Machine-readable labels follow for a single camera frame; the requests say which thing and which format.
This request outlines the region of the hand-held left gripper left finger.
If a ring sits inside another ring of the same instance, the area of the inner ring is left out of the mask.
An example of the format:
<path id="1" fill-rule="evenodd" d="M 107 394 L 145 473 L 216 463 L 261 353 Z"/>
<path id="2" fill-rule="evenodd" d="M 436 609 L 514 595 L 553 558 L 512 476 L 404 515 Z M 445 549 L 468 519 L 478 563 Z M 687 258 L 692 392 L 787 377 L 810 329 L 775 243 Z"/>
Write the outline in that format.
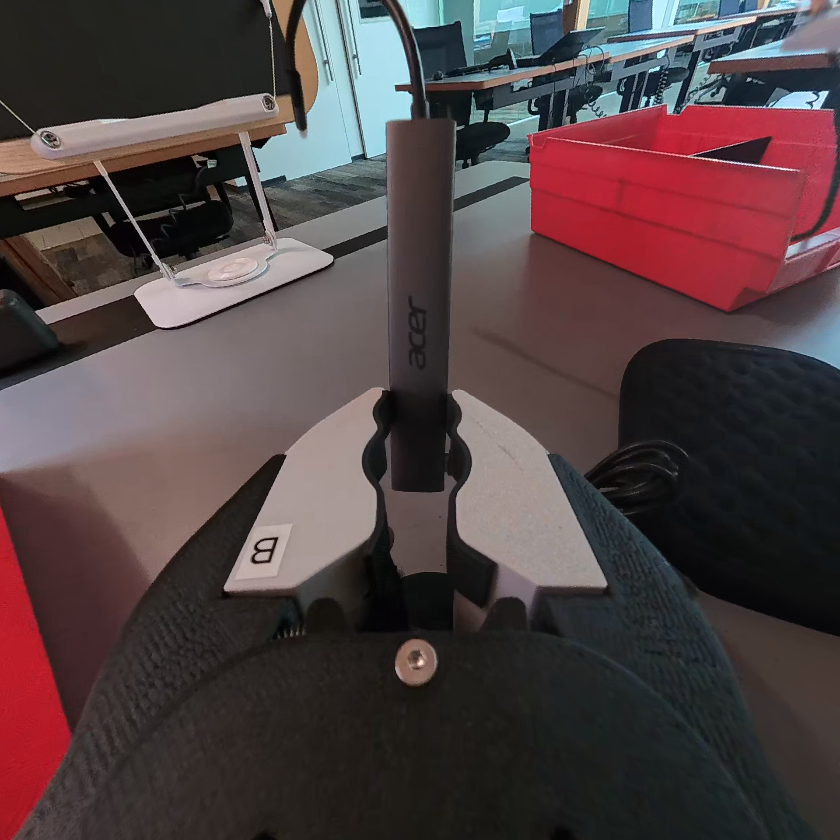
<path id="1" fill-rule="evenodd" d="M 286 452 L 224 585 L 226 595 L 280 596 L 303 613 L 320 599 L 365 618 L 371 557 L 386 531 L 382 478 L 389 392 L 374 387 Z"/>

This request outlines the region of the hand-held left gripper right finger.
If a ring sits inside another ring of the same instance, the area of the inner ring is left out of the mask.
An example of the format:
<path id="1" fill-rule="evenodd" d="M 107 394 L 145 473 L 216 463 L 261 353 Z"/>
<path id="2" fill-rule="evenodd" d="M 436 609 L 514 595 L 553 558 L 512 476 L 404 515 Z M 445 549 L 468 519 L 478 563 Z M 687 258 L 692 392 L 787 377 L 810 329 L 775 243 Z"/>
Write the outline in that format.
<path id="1" fill-rule="evenodd" d="M 455 625 L 482 625 L 501 599 L 527 621 L 552 595 L 600 596 L 607 580 L 550 454 L 463 390 L 449 397 L 448 578 Z"/>

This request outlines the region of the dark grey usb hub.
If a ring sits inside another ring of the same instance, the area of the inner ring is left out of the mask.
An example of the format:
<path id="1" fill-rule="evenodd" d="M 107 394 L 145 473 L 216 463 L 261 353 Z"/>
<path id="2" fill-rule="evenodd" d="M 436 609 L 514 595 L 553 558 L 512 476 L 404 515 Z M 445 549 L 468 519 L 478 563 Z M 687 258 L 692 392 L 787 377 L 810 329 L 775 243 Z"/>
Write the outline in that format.
<path id="1" fill-rule="evenodd" d="M 392 488 L 445 484 L 455 121 L 386 124 Z"/>

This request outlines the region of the red plastic bin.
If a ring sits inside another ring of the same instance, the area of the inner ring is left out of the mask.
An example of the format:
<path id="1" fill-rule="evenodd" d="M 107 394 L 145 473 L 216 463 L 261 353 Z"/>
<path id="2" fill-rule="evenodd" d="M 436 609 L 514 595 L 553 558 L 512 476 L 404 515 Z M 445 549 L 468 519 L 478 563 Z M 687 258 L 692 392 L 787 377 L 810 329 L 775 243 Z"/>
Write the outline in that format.
<path id="1" fill-rule="evenodd" d="M 724 312 L 837 268 L 838 114 L 665 106 L 531 135 L 531 228 Z"/>

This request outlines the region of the black mesh pad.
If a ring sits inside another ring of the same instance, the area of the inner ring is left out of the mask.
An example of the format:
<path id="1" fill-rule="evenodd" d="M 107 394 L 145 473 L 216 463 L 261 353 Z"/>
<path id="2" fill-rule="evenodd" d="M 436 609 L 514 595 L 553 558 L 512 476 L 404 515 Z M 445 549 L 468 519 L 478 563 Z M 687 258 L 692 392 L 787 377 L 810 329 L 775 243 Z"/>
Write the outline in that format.
<path id="1" fill-rule="evenodd" d="M 621 383 L 618 444 L 679 447 L 679 494 L 638 529 L 701 591 L 839 635 L 839 371 L 790 350 L 651 343 Z"/>

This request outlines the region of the white stand with clear posts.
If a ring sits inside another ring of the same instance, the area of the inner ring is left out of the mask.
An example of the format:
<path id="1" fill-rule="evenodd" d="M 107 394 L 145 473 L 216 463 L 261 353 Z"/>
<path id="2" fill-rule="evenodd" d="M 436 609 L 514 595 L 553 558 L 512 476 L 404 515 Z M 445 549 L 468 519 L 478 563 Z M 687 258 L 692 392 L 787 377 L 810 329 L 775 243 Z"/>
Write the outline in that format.
<path id="1" fill-rule="evenodd" d="M 212 130 L 232 129 L 273 119 L 277 101 L 268 93 L 211 102 L 198 108 L 135 119 L 94 119 L 30 129 L 30 146 L 47 161 L 88 155 L 117 200 L 162 277 L 134 292 L 158 329 L 177 329 L 205 320 L 242 302 L 324 270 L 333 263 L 325 251 L 293 238 L 281 238 L 270 220 L 249 134 L 238 133 L 248 173 L 255 183 L 264 235 L 256 245 L 190 268 L 174 269 L 162 259 L 107 172 L 102 155 L 124 147 Z"/>

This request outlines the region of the black office chair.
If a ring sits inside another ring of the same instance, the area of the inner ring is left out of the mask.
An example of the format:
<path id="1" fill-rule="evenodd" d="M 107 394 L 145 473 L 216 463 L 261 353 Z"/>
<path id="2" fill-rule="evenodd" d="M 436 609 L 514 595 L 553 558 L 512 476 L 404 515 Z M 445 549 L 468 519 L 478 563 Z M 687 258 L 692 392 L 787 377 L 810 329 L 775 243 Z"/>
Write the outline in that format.
<path id="1" fill-rule="evenodd" d="M 121 255 L 152 265 L 148 248 L 126 217 L 118 218 L 113 224 L 108 223 L 103 214 L 93 219 Z M 228 199 L 179 206 L 139 220 L 144 236 L 162 258 L 195 257 L 201 248 L 225 239 L 233 225 L 234 216 Z"/>
<path id="2" fill-rule="evenodd" d="M 564 36 L 564 11 L 561 7 L 549 12 L 530 13 L 531 56 L 541 56 Z"/>
<path id="3" fill-rule="evenodd" d="M 455 77 L 468 67 L 461 22 L 413 28 L 426 82 Z M 429 92 L 429 116 L 456 122 L 455 159 L 463 168 L 477 165 L 484 152 L 509 137 L 509 127 L 502 122 L 471 122 L 473 91 Z"/>

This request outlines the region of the dark grey object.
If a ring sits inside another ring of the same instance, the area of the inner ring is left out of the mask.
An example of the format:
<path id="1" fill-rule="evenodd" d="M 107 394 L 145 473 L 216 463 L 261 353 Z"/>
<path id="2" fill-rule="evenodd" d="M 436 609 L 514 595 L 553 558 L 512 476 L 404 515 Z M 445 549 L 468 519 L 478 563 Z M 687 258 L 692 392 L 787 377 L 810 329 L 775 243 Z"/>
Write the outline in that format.
<path id="1" fill-rule="evenodd" d="M 14 290 L 1 290 L 1 374 L 56 353 L 61 343 L 54 330 Z"/>

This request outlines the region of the red plastic container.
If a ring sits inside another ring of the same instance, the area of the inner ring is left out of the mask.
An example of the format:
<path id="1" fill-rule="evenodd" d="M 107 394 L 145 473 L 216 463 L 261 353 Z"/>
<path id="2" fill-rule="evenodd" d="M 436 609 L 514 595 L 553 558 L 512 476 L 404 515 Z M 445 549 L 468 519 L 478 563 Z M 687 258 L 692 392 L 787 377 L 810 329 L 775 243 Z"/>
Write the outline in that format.
<path id="1" fill-rule="evenodd" d="M 14 838 L 64 759 L 70 728 L 1 517 L 1 838 Z"/>

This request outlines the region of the wooden desk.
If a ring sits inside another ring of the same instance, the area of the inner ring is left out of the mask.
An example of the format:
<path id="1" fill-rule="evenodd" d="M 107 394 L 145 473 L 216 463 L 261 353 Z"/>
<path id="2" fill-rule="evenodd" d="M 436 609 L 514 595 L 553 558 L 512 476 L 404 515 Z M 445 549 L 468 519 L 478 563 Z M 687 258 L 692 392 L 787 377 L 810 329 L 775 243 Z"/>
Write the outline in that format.
<path id="1" fill-rule="evenodd" d="M 252 122 L 232 129 L 188 134 L 55 161 L 38 156 L 28 140 L 4 141 L 1 143 L 1 196 L 32 193 L 96 176 L 99 174 L 96 161 L 103 163 L 107 172 L 121 172 L 239 145 L 238 135 L 242 132 L 247 132 L 251 140 L 267 140 L 286 131 L 286 125 L 278 120 Z"/>

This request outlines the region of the brown-edged office desk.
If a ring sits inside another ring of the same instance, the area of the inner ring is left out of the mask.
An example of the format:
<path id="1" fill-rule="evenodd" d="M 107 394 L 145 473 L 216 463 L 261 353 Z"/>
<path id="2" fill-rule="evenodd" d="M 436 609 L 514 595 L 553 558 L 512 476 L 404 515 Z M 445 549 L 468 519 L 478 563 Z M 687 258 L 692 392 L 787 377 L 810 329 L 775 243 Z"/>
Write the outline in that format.
<path id="1" fill-rule="evenodd" d="M 823 109 L 838 109 L 838 48 L 787 50 L 781 42 L 713 60 L 712 76 L 729 77 L 722 102 L 766 107 L 777 90 L 826 93 Z"/>
<path id="2" fill-rule="evenodd" d="M 703 56 L 725 56 L 743 31 L 758 21 L 757 15 L 725 17 L 698 24 L 682 24 L 661 31 L 649 30 L 615 35 L 607 40 L 605 52 L 612 68 L 612 80 L 628 79 L 622 91 L 620 113 L 643 107 L 647 78 L 653 70 L 673 70 L 680 49 L 690 49 L 687 77 L 682 80 L 674 112 L 686 105 L 691 84 Z"/>
<path id="3" fill-rule="evenodd" d="M 456 76 L 442 76 L 425 82 L 427 101 L 442 99 L 455 94 L 469 93 L 479 96 L 481 103 L 495 111 L 519 102 L 530 102 L 551 97 L 558 91 L 566 91 L 575 85 L 579 70 L 595 66 L 603 69 L 610 63 L 610 52 L 600 46 L 582 51 L 570 60 L 545 66 L 519 66 L 509 68 L 498 66 L 491 70 L 477 70 Z"/>

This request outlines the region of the black laptop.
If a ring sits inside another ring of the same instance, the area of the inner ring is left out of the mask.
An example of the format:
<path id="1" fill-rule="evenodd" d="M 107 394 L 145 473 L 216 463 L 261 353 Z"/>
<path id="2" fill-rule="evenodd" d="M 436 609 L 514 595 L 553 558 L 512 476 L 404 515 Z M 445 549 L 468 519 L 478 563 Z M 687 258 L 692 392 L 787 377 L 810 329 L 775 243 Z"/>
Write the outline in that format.
<path id="1" fill-rule="evenodd" d="M 599 42 L 605 32 L 604 27 L 574 30 L 564 34 L 562 39 L 541 56 L 526 56 L 517 59 L 518 68 L 546 67 L 577 57 L 587 46 Z"/>

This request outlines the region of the black desk panel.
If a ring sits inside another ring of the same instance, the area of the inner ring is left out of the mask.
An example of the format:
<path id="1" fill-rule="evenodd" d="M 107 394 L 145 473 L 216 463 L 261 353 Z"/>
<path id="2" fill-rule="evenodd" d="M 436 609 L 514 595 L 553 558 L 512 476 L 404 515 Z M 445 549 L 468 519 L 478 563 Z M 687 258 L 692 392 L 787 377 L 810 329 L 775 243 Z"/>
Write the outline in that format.
<path id="1" fill-rule="evenodd" d="M 2 1 L 1 139 L 289 92 L 257 1 Z"/>

